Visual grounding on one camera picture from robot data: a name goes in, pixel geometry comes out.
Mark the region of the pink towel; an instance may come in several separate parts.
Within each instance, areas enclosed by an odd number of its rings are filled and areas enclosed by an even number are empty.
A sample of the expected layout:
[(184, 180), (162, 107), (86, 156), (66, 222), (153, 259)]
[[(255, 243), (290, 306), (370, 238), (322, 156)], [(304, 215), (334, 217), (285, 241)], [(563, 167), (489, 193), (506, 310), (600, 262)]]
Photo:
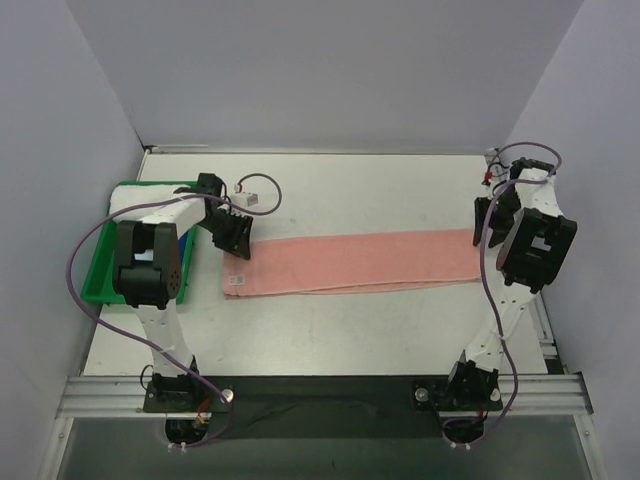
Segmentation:
[(473, 232), (427, 230), (264, 240), (249, 260), (224, 256), (229, 297), (354, 294), (476, 282)]

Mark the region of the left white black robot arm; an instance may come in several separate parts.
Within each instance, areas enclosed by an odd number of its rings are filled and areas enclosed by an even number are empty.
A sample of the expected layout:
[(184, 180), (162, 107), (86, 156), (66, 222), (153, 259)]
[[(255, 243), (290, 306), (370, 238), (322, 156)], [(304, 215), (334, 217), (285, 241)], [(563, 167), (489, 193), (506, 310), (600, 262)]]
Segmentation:
[(177, 296), (182, 285), (179, 240), (194, 226), (212, 234), (214, 246), (248, 260), (253, 219), (221, 207), (225, 183), (201, 173), (193, 187), (179, 187), (171, 204), (138, 220), (116, 226), (112, 284), (132, 308), (152, 352), (150, 392), (177, 410), (195, 409), (206, 396), (195, 377), (197, 361), (178, 319)]

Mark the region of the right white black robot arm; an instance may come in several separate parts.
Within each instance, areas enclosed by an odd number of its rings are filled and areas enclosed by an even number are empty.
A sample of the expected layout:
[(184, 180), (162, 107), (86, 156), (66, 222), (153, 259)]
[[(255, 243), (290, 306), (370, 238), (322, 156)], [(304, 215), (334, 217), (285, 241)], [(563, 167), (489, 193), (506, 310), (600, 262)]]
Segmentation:
[(488, 411), (500, 403), (501, 364), (515, 366), (508, 340), (528, 305), (556, 280), (578, 232), (559, 207), (555, 179), (552, 164), (521, 158), (491, 195), (474, 201), (473, 245), (490, 313), (443, 385), (448, 409)]

